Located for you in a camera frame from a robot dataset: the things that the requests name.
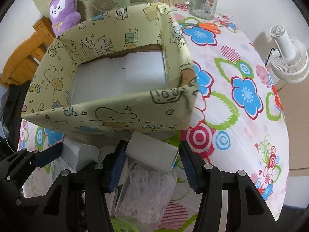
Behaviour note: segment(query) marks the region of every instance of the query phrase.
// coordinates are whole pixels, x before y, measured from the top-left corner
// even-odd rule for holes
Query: tablecloth
[[[181,4],[173,13],[171,23],[212,24],[181,27],[199,92],[189,128],[161,139],[175,146],[186,139],[193,152],[222,171],[245,170],[277,220],[285,198],[289,141],[271,76],[254,46],[227,15],[218,14],[209,22],[191,16]],[[63,139],[61,133],[23,120],[19,149],[44,150]],[[201,196],[189,187],[179,158],[175,170],[177,185],[158,226],[161,232],[192,231],[200,205]],[[55,177],[51,164],[36,169],[23,186],[25,197],[46,194]]]

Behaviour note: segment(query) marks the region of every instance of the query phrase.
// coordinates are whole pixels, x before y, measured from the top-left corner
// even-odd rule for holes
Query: barcode
[[[211,11],[208,11],[208,10],[205,10],[205,9],[203,11],[204,11],[205,14],[208,14],[208,15],[211,14]]]

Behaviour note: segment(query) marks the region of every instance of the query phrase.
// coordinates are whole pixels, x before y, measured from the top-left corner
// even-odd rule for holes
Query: open box
[[[78,65],[156,50],[164,53],[169,88],[69,105]],[[53,41],[30,84],[22,118],[66,134],[183,130],[188,127],[197,92],[192,63],[180,26],[166,4],[111,11],[76,25]]]

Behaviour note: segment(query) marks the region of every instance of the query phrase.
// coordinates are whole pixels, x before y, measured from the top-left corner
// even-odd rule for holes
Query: wooden chair backrest
[[[9,84],[22,85],[32,80],[38,66],[33,58],[40,62],[47,51],[46,47],[55,38],[51,22],[46,17],[37,21],[33,28],[36,32],[14,50],[4,66],[0,84],[6,88]]]

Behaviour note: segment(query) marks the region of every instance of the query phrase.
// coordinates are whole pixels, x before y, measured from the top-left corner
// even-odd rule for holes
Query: purple plush toy
[[[81,17],[75,0],[52,0],[49,13],[56,36],[77,25]]]

